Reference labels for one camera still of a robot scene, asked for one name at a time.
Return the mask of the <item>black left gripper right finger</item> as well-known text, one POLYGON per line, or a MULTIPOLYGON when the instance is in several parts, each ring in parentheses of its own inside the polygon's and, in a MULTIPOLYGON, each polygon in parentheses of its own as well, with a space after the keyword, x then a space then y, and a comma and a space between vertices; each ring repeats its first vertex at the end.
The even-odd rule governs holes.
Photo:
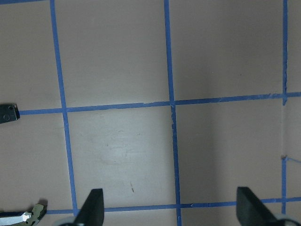
POLYGON ((249 187, 238 187, 236 216, 241 226, 277 226, 276 217, 249 187))

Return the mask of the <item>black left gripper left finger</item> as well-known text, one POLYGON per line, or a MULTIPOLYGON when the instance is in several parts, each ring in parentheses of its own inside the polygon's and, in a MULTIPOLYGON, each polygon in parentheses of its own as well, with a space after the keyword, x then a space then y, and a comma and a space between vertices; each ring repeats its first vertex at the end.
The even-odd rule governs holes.
POLYGON ((74 226, 102 226, 104 222, 103 189, 92 189, 80 212, 75 218, 74 226))

